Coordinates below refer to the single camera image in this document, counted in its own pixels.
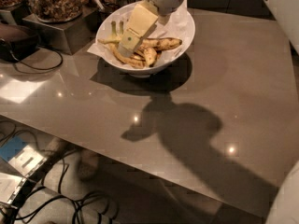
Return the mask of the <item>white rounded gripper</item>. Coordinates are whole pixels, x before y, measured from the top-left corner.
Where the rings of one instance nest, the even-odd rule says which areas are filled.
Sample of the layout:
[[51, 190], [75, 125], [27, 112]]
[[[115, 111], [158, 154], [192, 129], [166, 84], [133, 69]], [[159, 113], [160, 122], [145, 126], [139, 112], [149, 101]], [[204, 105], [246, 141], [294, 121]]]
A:
[[138, 2], [125, 25], [124, 33], [119, 43], [119, 53], [130, 57], [141, 45], [156, 21], [167, 25], [171, 13], [175, 12], [184, 0], [143, 0]]

